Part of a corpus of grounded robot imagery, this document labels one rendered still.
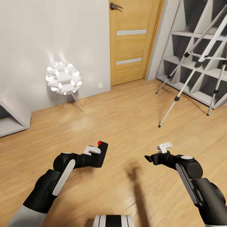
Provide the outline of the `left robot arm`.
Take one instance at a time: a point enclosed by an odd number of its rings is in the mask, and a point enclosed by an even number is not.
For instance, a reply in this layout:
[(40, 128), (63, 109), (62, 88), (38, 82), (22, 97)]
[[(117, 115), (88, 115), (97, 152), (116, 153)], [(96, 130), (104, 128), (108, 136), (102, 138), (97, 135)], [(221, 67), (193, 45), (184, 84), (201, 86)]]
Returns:
[(37, 180), (35, 188), (6, 227), (41, 227), (72, 170), (97, 166), (100, 159), (91, 152), (100, 154), (101, 150), (87, 146), (81, 155), (67, 152), (58, 155), (53, 163), (54, 170), (49, 169)]

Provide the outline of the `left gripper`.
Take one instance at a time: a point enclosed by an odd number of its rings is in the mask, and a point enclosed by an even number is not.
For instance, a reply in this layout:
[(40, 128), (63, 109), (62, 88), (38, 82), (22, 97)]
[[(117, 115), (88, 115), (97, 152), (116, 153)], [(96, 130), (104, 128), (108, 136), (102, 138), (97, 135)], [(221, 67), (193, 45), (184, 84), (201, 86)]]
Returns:
[(88, 154), (81, 154), (84, 162), (83, 165), (80, 167), (87, 167), (87, 166), (91, 166), (91, 167), (96, 167), (97, 166), (97, 162), (100, 160), (97, 156), (93, 156), (93, 155), (88, 155)]

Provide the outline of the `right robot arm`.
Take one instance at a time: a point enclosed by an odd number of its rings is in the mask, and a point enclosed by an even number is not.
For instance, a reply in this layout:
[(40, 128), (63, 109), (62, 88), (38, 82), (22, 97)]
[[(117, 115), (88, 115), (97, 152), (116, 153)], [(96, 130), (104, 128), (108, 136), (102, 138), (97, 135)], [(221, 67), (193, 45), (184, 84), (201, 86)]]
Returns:
[(175, 156), (166, 151), (172, 146), (170, 142), (160, 144), (157, 146), (159, 153), (145, 155), (145, 158), (156, 166), (163, 164), (178, 171), (206, 227), (227, 227), (227, 206), (221, 190), (207, 178), (202, 178), (203, 169), (194, 157)]

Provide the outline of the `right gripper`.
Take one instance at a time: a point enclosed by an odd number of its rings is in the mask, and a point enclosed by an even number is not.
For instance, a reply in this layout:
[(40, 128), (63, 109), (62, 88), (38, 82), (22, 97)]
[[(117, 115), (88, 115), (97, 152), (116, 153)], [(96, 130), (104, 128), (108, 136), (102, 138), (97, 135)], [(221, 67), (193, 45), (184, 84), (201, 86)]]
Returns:
[(160, 165), (160, 164), (163, 164), (167, 167), (168, 164), (167, 164), (167, 158), (170, 156), (170, 151), (167, 151), (167, 153), (164, 153), (164, 154), (154, 154), (152, 156), (147, 156), (145, 155), (145, 158), (149, 161), (149, 162), (153, 162), (154, 165)]

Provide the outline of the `robot trunk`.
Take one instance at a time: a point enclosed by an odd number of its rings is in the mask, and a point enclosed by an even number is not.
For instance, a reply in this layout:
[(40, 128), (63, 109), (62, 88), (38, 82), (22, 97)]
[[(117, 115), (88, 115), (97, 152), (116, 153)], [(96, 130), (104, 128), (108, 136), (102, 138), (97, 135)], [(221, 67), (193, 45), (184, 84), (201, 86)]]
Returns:
[(96, 215), (92, 227), (135, 227), (131, 215)]

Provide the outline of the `digital camera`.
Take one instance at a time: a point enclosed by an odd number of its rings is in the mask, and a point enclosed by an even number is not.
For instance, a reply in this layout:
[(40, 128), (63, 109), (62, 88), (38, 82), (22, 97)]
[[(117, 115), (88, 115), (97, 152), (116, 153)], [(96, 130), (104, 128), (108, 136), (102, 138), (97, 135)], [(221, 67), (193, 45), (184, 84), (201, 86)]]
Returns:
[(98, 148), (101, 150), (100, 154), (92, 153), (91, 155), (97, 156), (100, 160), (97, 162), (96, 168), (101, 168), (105, 159), (106, 151), (108, 148), (108, 143), (98, 141)]

